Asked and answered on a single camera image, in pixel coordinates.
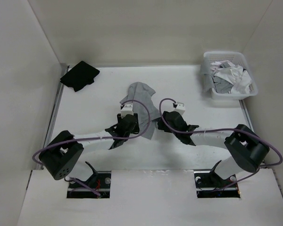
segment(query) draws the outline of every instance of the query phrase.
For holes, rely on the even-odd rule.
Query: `pile of clothes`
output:
[[[200,74],[204,76],[204,92],[214,88],[217,93],[250,93],[252,80],[249,73],[240,65],[235,65],[228,60],[210,63],[207,58],[204,58]]]

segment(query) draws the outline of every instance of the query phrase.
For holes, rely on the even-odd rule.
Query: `black cloth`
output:
[[[99,73],[98,69],[81,61],[61,78],[61,83],[67,87],[74,88],[74,91],[77,92],[86,85],[94,83],[94,78]]]

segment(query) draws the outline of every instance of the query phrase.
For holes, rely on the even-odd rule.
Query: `plastic basket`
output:
[[[207,57],[208,60],[212,63],[215,61],[224,61],[228,60],[235,65],[240,65],[249,73],[252,83],[250,85],[250,93],[249,94],[230,94],[230,93],[217,93],[215,88],[211,89],[212,98],[219,100],[243,100],[250,96],[255,96],[258,94],[258,88],[256,86],[254,77],[250,71],[250,67],[246,62],[246,59],[242,53],[239,52],[228,52],[228,51],[211,51],[205,52],[204,57]]]

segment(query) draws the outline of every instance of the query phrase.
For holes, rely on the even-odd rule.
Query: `white wall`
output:
[[[274,0],[243,52],[259,94],[247,99],[254,130],[283,154],[283,0]],[[277,161],[270,151],[268,162]],[[283,164],[275,167],[283,190]]]
[[[17,224],[60,74],[27,0],[0,0],[0,226]]]
[[[194,64],[242,51],[271,0],[29,0],[60,62]]]

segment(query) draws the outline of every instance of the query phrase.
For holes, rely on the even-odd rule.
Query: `crumpled gray cloth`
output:
[[[155,119],[160,118],[159,110],[154,106],[151,98],[155,94],[155,90],[152,89],[145,83],[135,82],[129,86],[128,95],[120,101],[120,103],[126,100],[139,100],[146,105],[150,112],[150,126],[148,130],[142,135],[142,137],[147,139],[152,139],[154,129],[155,129]],[[148,113],[146,109],[139,103],[133,102],[133,112],[138,115],[138,123],[140,127],[140,132],[143,132],[148,124]]]
[[[220,65],[222,68],[231,67],[227,62]],[[215,88],[217,93],[227,93],[231,91],[233,85],[228,81],[216,77],[211,71],[211,63],[205,57],[201,66],[200,74],[203,75],[203,92],[207,92],[211,88]]]

